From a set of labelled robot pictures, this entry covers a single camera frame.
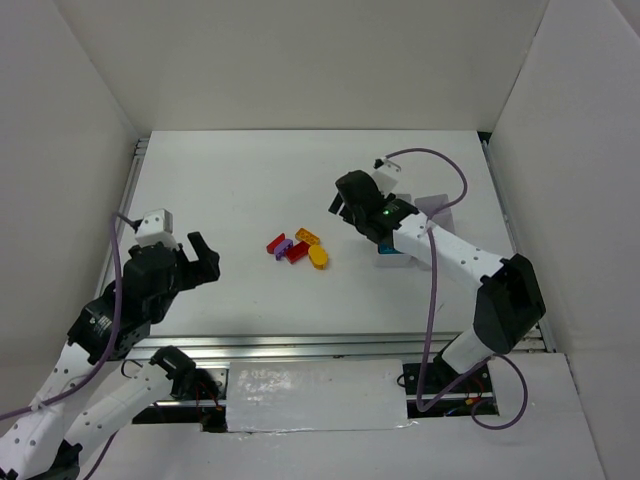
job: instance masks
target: purple cable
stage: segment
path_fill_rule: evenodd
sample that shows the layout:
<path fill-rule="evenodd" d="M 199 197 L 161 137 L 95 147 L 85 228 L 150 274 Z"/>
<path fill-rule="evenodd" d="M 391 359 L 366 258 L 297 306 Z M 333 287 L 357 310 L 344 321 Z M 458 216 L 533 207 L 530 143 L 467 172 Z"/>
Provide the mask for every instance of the purple cable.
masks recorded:
<path fill-rule="evenodd" d="M 75 387 L 70 388 L 66 392 L 62 392 L 54 397 L 47 398 L 43 400 L 44 405 L 51 405 L 60 400 L 64 400 L 65 398 L 73 395 L 82 387 L 84 387 L 87 383 L 89 383 L 93 378 L 98 374 L 100 369 L 107 363 L 109 357 L 113 353 L 113 349 L 116 344 L 116 339 L 118 338 L 118 332 L 120 331 L 120 315 L 122 312 L 122 265 L 120 263 L 120 251 L 118 250 L 118 232 L 116 228 L 116 224 L 118 218 L 126 218 L 119 212 L 115 212 L 111 216 L 111 228 L 109 231 L 110 241 L 111 241 L 111 250 L 113 252 L 113 267 L 115 270 L 115 296 L 116 296 L 116 304 L 113 312 L 113 323 L 111 325 L 111 336 L 109 337 L 109 342 L 107 343 L 107 348 L 105 348 L 100 360 L 93 367 L 93 370 L 89 372 L 89 374 L 84 377 Z M 133 222 L 128 218 L 125 220 L 127 223 L 132 224 Z M 25 413 L 30 413 L 31 407 L 23 407 L 12 412 L 7 412 L 5 414 L 0 415 L 0 422 L 6 420 L 11 417 L 16 417 L 18 415 L 24 415 Z"/>
<path fill-rule="evenodd" d="M 107 443 L 104 444 L 104 448 L 102 449 L 102 452 L 100 452 L 100 456 L 96 460 L 96 463 L 93 464 L 93 467 L 91 467 L 91 470 L 89 470 L 89 473 L 87 473 L 87 475 L 82 480 L 89 480 L 93 476 L 93 474 L 96 473 L 96 470 L 102 463 L 102 460 L 104 460 L 104 457 L 107 455 L 107 451 L 109 450 L 109 447 L 113 443 L 113 439 L 116 437 L 117 434 L 118 432 L 114 433 L 109 437 L 109 440 L 107 440 Z"/>
<path fill-rule="evenodd" d="M 462 169 L 449 157 L 447 157 L 443 153 L 440 153 L 436 150 L 431 150 L 428 148 L 407 148 L 405 150 L 399 150 L 397 152 L 390 153 L 386 155 L 385 158 L 389 159 L 389 158 L 397 157 L 399 155 L 403 155 L 405 153 L 417 153 L 417 152 L 429 153 L 437 157 L 440 157 L 455 169 L 455 171 L 460 176 L 460 179 L 462 180 L 462 193 L 460 194 L 460 196 L 455 200 L 452 200 L 451 202 L 445 203 L 444 205 L 441 205 L 440 207 L 436 208 L 428 217 L 428 219 L 430 220 L 431 217 L 441 212 L 442 210 L 460 203 L 464 199 L 464 197 L 467 195 L 467 191 L 469 190 L 469 185 L 467 182 L 467 178 L 465 177 Z M 424 350 L 422 352 L 422 362 L 420 364 L 420 373 L 418 374 L 418 388 L 416 391 L 416 408 L 418 409 L 419 412 L 422 412 L 422 413 L 428 411 L 437 402 L 439 402 L 442 399 L 442 397 L 444 397 L 447 393 L 449 393 L 458 384 L 460 384 L 465 379 L 467 379 L 467 377 L 469 377 L 471 374 L 473 374 L 474 372 L 482 368 L 484 365 L 486 365 L 487 362 L 489 362 L 489 360 L 491 359 L 491 357 L 487 357 L 481 362 L 478 362 L 473 367 L 471 367 L 468 371 L 459 375 L 449 385 L 443 388 L 442 391 L 440 391 L 435 397 L 433 397 L 427 404 L 422 403 L 422 395 L 424 393 L 424 380 L 427 373 L 427 367 L 429 365 L 429 347 L 431 346 L 431 339 L 433 337 L 433 324 L 435 322 L 436 300 L 438 296 L 438 255 L 436 253 L 436 240 L 433 236 L 433 231 L 431 230 L 430 227 L 427 228 L 427 236 L 429 238 L 429 246 L 431 249 L 431 295 L 429 300 L 429 313 L 427 315 L 427 331 L 425 334 Z M 522 374 L 522 372 L 520 371 L 520 369 L 517 367 L 515 363 L 513 363 L 510 359 L 508 359 L 503 355 L 495 355 L 495 356 L 507 362 L 511 367 L 513 367 L 513 369 L 518 374 L 518 377 L 522 382 L 522 390 L 523 390 L 522 406 L 520 407 L 520 411 L 515 416 L 515 418 L 513 418 L 513 420 L 503 425 L 487 425 L 485 423 L 482 423 L 480 420 L 476 418 L 476 411 L 478 407 L 481 404 L 490 401 L 490 399 L 481 400 L 480 402 L 477 402 L 473 405 L 471 409 L 471 418 L 476 424 L 488 430 L 504 430 L 518 423 L 522 418 L 522 416 L 524 415 L 524 412 L 527 409 L 527 404 L 529 403 L 529 389 L 527 387 L 527 382 L 524 378 L 524 375 Z"/>
<path fill-rule="evenodd" d="M 449 157 L 447 157 L 444 153 L 440 153 L 437 150 L 431 150 L 430 148 L 406 148 L 404 150 L 398 150 L 397 152 L 393 152 L 388 155 L 385 155 L 384 158 L 390 159 L 393 157 L 397 157 L 399 155 L 404 155 L 405 153 L 429 153 L 431 155 L 435 155 L 436 157 L 440 157 L 442 160 L 444 160 L 445 162 L 447 162 L 449 165 L 453 167 L 453 169 L 460 176 L 460 180 L 462 180 L 462 193 L 460 194 L 460 196 L 448 203 L 445 203 L 444 205 L 440 205 L 431 213 L 431 217 L 433 217 L 437 213 L 440 213 L 445 208 L 450 208 L 450 207 L 453 207 L 454 205 L 459 204 L 464 199 L 464 197 L 467 196 L 467 192 L 469 191 L 469 183 L 467 182 L 467 177 L 465 177 L 464 172 L 458 166 L 458 164 L 453 160 L 451 160 Z"/>

